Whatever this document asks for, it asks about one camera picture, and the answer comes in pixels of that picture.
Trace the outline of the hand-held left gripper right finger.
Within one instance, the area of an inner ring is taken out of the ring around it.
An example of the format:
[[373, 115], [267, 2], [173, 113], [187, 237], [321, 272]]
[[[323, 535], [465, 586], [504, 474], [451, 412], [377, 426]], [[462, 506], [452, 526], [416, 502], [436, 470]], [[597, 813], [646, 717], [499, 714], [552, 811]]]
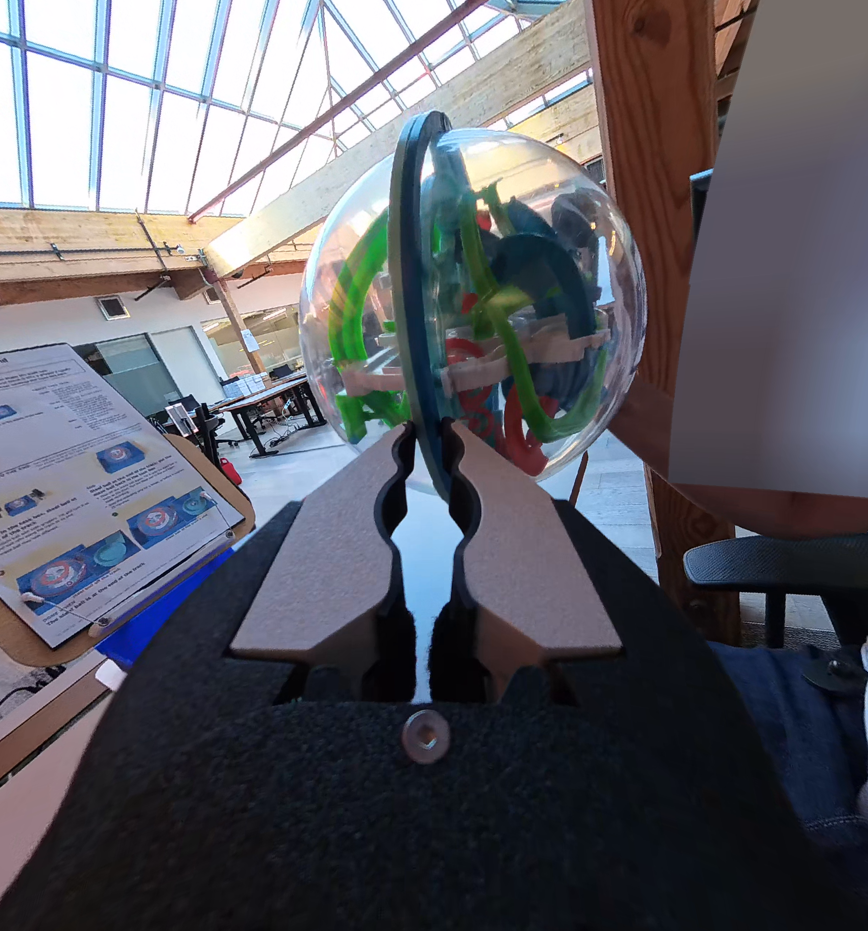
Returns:
[[462, 539], [438, 619], [438, 700], [499, 700], [520, 669], [621, 654], [555, 500], [457, 421], [442, 449]]

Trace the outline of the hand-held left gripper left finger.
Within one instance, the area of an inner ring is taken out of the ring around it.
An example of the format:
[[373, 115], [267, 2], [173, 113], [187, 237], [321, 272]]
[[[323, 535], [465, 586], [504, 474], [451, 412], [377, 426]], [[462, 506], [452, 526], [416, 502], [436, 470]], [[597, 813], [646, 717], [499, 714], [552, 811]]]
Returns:
[[415, 431], [399, 425], [300, 505], [231, 642], [239, 658], [331, 667], [363, 700], [410, 700], [416, 631], [393, 532]]

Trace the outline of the clear plastic maze ball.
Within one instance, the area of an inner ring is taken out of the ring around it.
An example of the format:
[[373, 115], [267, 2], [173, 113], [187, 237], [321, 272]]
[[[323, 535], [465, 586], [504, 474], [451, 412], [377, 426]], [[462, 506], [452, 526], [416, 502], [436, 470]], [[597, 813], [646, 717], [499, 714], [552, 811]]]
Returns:
[[411, 482], [442, 499], [445, 420], [538, 482], [579, 458], [633, 382], [646, 324], [637, 245], [591, 173], [433, 110], [331, 210], [300, 294], [327, 421], [356, 453], [413, 423]]

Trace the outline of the blue plastic bin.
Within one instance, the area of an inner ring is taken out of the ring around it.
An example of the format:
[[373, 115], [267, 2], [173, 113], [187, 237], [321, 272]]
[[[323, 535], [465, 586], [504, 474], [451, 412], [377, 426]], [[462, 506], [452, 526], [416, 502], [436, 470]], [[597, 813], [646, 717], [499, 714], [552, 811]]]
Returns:
[[229, 560], [234, 552], [234, 549], [230, 548], [218, 554], [210, 563], [145, 607], [125, 625], [100, 641], [96, 647], [97, 652], [113, 661], [120, 669], [129, 671], [172, 614], [220, 565]]

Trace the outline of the office desk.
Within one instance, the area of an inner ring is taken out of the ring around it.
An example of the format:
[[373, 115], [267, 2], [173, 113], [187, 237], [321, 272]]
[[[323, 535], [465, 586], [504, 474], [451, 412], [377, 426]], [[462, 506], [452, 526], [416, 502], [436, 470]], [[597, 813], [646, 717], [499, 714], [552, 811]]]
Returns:
[[253, 395], [228, 402], [218, 412], [233, 418], [241, 436], [253, 444], [250, 459], [265, 459], [278, 455], [277, 445], [281, 439], [272, 440], [265, 446], [257, 427], [254, 414], [274, 415], [279, 421], [302, 418], [305, 429], [327, 425], [314, 391], [306, 374], [296, 373], [285, 377], [272, 386]]

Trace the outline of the black office chair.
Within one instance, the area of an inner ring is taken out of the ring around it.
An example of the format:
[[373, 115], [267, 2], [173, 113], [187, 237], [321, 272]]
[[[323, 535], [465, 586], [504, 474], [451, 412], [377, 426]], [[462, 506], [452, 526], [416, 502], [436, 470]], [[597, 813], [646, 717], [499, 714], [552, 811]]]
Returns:
[[867, 681], [860, 647], [868, 639], [868, 532], [812, 540], [752, 535], [689, 550], [687, 579], [698, 588], [765, 597], [766, 646], [785, 642], [787, 596], [816, 596], [839, 647], [813, 658], [802, 676], [835, 697], [862, 697]]

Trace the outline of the wooden instruction board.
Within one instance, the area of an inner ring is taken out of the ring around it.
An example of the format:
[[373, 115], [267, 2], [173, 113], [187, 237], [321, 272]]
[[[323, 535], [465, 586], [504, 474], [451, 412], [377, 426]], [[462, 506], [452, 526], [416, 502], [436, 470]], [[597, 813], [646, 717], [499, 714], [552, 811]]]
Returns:
[[0, 648], [80, 658], [250, 533], [252, 503], [66, 343], [0, 352]]

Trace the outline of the wooden post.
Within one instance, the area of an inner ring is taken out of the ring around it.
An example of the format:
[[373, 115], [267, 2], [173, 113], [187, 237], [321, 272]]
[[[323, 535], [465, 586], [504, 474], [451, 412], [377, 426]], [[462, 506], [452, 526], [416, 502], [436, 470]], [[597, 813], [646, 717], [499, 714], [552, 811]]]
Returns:
[[664, 593], [710, 641], [741, 641], [739, 597], [696, 588], [686, 552], [733, 536], [733, 525], [666, 480], [679, 351], [694, 257], [690, 178], [718, 144], [712, 2], [585, 2], [607, 185], [639, 250], [648, 323], [637, 379], [613, 425], [652, 452], [649, 516]]

